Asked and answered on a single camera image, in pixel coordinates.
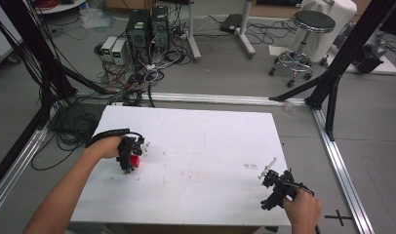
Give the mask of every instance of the aluminum frame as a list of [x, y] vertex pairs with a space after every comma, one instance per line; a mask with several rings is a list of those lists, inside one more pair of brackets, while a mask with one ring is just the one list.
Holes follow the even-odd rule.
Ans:
[[[93, 92], [79, 92], [78, 96], [92, 94]], [[212, 95], [185, 95], [185, 94], [153, 94], [154, 100], [166, 102], [190, 102], [190, 103], [210, 103], [210, 104], [239, 104], [239, 105], [255, 105], [255, 106], [307, 106], [303, 99], [289, 98], [286, 101], [278, 102], [269, 100], [268, 97], [237, 97], [237, 96], [212, 96]], [[361, 234], [375, 233], [372, 225], [368, 219], [365, 209], [356, 192], [354, 184], [350, 178], [349, 172], [344, 165], [343, 159], [337, 148], [336, 142], [331, 141], [325, 132], [326, 118], [321, 110], [313, 110], [317, 126], [320, 130], [322, 139], [326, 145], [329, 159], [337, 174], [337, 178], [344, 197], [349, 205], [350, 211], [353, 214], [355, 224]], [[47, 134], [47, 126], [42, 131], [35, 131], [33, 137], [28, 142], [27, 146], [21, 152], [21, 155], [7, 172], [6, 176], [0, 182], [0, 207], [13, 190], [16, 182], [19, 180], [21, 174], [24, 172], [33, 155], [39, 149], [41, 143]]]

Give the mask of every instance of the hand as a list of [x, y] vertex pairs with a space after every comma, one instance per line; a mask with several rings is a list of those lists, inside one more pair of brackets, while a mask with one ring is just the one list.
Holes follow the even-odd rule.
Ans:
[[122, 138], [120, 136], [102, 138], [88, 147], [85, 151], [98, 156], [100, 159], [114, 158], [119, 155], [118, 146], [121, 140]]
[[283, 199], [283, 208], [292, 224], [293, 234], [312, 234], [319, 222], [322, 203], [308, 192], [297, 189], [293, 201]]

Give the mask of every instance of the white board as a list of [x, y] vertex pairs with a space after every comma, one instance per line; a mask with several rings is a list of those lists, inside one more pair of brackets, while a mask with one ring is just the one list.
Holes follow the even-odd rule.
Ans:
[[122, 128], [150, 141], [147, 156], [128, 175], [101, 160], [71, 221], [290, 225], [259, 203], [272, 192], [257, 178], [264, 166], [287, 169], [271, 114], [107, 106], [95, 134]]

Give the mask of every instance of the concrete floor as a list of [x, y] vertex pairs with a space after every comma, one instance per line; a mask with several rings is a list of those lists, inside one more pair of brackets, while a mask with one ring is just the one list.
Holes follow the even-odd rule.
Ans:
[[[76, 13], [51, 19], [65, 22], [77, 18]], [[198, 19], [197, 27], [211, 19]], [[265, 24], [272, 21], [260, 20]], [[71, 64], [84, 76], [97, 80], [101, 72], [100, 60], [93, 53], [94, 46], [110, 34], [120, 34], [126, 23], [117, 20], [111, 28], [103, 31], [83, 29], [68, 33], [76, 38], [62, 35], [55, 43]], [[286, 46], [292, 35], [276, 39], [275, 46]], [[217, 39], [196, 38], [203, 54], [198, 63], [173, 66], [164, 70], [165, 79], [152, 92], [177, 94], [228, 95], [249, 97], [274, 97], [288, 90], [289, 71], [278, 69], [274, 77], [267, 75], [274, 57], [267, 45], [255, 45], [257, 54], [248, 60], [244, 53], [232, 55], [210, 50], [210, 46], [227, 53], [242, 50], [234, 37]], [[394, 64], [395, 57], [386, 55]], [[315, 67], [315, 76], [323, 67]], [[304, 83], [297, 79], [297, 85]], [[79, 90], [87, 90], [72, 82]], [[297, 98], [306, 98], [311, 91]], [[0, 65], [0, 160], [15, 142], [26, 124], [38, 109], [38, 87], [33, 83], [22, 65]], [[323, 141], [308, 107], [259, 107], [241, 105], [161, 103], [159, 107], [227, 109], [235, 111], [258, 111], [273, 113], [284, 154], [295, 178], [308, 184], [323, 200], [322, 233], [356, 233], [354, 223], [345, 220], [341, 226], [336, 219], [324, 215], [351, 216], [338, 187], [336, 176], [327, 158]], [[396, 76], [359, 75], [346, 73], [339, 85], [335, 119], [336, 143], [349, 170], [375, 233], [396, 233]], [[38, 204], [78, 157], [81, 149], [58, 167], [35, 172], [26, 169], [13, 192], [0, 209], [0, 233], [20, 233]], [[43, 163], [56, 162], [64, 155], [56, 146], [50, 145]], [[288, 227], [279, 233], [290, 233]]]

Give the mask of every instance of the black box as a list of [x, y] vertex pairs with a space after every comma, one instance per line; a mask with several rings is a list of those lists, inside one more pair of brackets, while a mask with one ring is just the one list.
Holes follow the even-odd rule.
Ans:
[[134, 64], [140, 64], [139, 59], [143, 63], [151, 63], [152, 55], [149, 54], [149, 51], [153, 52], [152, 25], [148, 10], [136, 9], [132, 11], [126, 26], [126, 35]]
[[219, 27], [219, 30], [233, 34], [235, 29], [240, 26], [242, 15], [232, 14], [229, 15]]
[[302, 0], [257, 0], [258, 5], [300, 7]]
[[168, 22], [168, 7], [156, 6], [152, 8], [152, 34], [155, 41], [155, 51], [168, 51], [170, 49], [170, 31]]

